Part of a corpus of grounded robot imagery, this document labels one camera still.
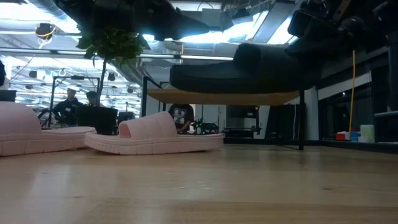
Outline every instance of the person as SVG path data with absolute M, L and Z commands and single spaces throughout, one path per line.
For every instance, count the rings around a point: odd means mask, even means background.
M 88 93 L 86 93 L 87 96 L 87 100 L 88 100 L 88 104 L 87 106 L 96 106 L 96 102 L 97 102 L 97 92 L 95 91 L 89 91 Z
M 76 107 L 83 106 L 76 98 L 76 90 L 68 88 L 68 98 L 65 101 L 57 104 L 53 111 L 55 119 L 62 121 L 62 123 L 74 127 L 77 124 L 76 120 Z
M 193 108 L 191 105 L 173 104 L 169 109 L 169 114 L 173 117 L 177 132 L 184 133 L 189 131 L 189 127 L 194 121 Z
M 6 81 L 6 69 L 0 60 L 0 87 L 2 87 Z

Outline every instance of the ceiling light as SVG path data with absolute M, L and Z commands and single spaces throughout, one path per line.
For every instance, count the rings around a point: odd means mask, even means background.
M 127 92 L 128 93 L 134 93 L 134 89 L 133 88 L 131 88 L 130 86 L 127 88 Z
M 64 77 L 67 74 L 67 72 L 65 71 L 65 69 L 63 68 L 61 71 L 58 72 L 58 75 L 61 77 Z
M 31 77 L 31 78 L 37 78 L 37 71 L 30 71 L 30 72 L 29 72 L 29 77 Z
M 162 59 L 168 59 L 168 58 L 174 58 L 174 55 L 162 55 L 162 54 L 140 54 L 137 56 L 138 58 L 162 58 Z
M 181 59 L 197 59 L 197 60 L 220 60 L 220 61 L 232 61 L 232 57 L 213 57 L 213 56 L 194 56 L 194 55 L 181 55 Z
M 292 37 L 292 34 L 287 32 L 292 18 L 288 17 L 275 31 L 274 35 L 269 39 L 267 44 L 286 44 Z

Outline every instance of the blue object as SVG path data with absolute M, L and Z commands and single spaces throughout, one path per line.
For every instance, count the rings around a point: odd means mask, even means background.
M 359 134 L 357 131 L 351 132 L 350 139 L 352 142 L 358 142 L 358 137 L 359 137 Z

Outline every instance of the fluorescent light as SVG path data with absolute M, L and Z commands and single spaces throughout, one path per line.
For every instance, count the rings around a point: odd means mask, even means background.
M 27 35 L 27 34 L 35 34 L 35 32 L 29 32 L 29 31 L 12 31 L 12 30 L 0 30 L 0 34 Z
M 21 92 L 21 91 L 17 91 L 17 95 L 27 95 L 27 96 L 51 96 L 51 93 L 37 93 L 37 92 Z M 66 93 L 54 93 L 54 96 L 67 96 Z M 76 94 L 76 97 L 86 97 L 85 94 Z M 134 95 L 128 95 L 128 96 L 124 96 L 124 95 L 108 95 L 111 99 L 113 98 L 122 98 L 122 99 L 136 99 L 139 100 L 140 98 L 138 96 L 134 96 Z M 107 99 L 107 97 L 105 95 L 101 96 L 101 99 Z
M 65 54 L 65 55 L 85 55 L 86 52 L 80 50 L 58 50 L 58 54 Z
M 287 43 L 288 44 L 293 44 L 294 42 L 296 42 L 296 40 L 298 40 L 299 38 L 296 36 L 293 36 Z
M 251 39 L 254 37 L 254 35 L 257 33 L 257 31 L 260 29 L 260 26 L 268 16 L 269 11 L 263 11 L 260 13 L 257 13 L 256 15 L 253 16 L 253 20 L 255 21 L 253 24 L 252 29 L 247 33 L 246 40 Z
M 288 17 L 275 31 L 274 35 L 269 39 L 267 44 L 286 44 L 292 37 L 292 34 L 287 32 L 292 18 Z
M 142 37 L 143 37 L 146 41 L 156 41 L 154 35 L 143 34 Z
M 181 9 L 181 11 L 202 11 L 203 9 L 221 9 L 220 2 L 190 2 L 190 1 L 171 1 L 174 7 Z
M 196 56 L 196 55 L 181 55 L 181 59 L 220 60 L 220 61 L 234 60 L 233 57 L 212 57 L 212 56 Z
M 36 107 L 36 106 L 38 106 L 38 107 L 42 107 L 42 108 L 48 108 L 48 106 L 41 105 L 41 104 L 37 104 L 37 105 L 35 105 L 35 104 L 26 104 L 25 106 L 28 106 L 28 107 Z
M 162 55 L 162 54 L 140 54 L 139 58 L 174 58 L 174 55 Z
M 206 34 L 191 35 L 182 38 L 180 41 L 197 44 L 217 44 L 228 42 L 229 38 L 222 32 L 208 32 Z
M 236 25 L 232 26 L 231 28 L 225 30 L 224 35 L 228 39 L 237 38 L 237 37 L 247 35 L 247 33 L 249 33 L 252 30 L 253 24 L 254 24 L 253 21 L 236 24 Z
M 0 53 L 51 54 L 50 50 L 0 48 Z
M 62 84 L 64 84 L 64 85 L 71 85 L 71 84 L 68 83 L 67 81 L 59 81 L 59 83 L 62 83 Z
M 50 22 L 52 18 L 33 4 L 0 3 L 0 19 Z

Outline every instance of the black shoe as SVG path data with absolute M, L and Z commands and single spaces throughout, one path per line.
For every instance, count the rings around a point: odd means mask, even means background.
M 285 47 L 241 44 L 232 62 L 174 65 L 170 84 L 199 93 L 283 93 L 314 86 L 320 68 Z

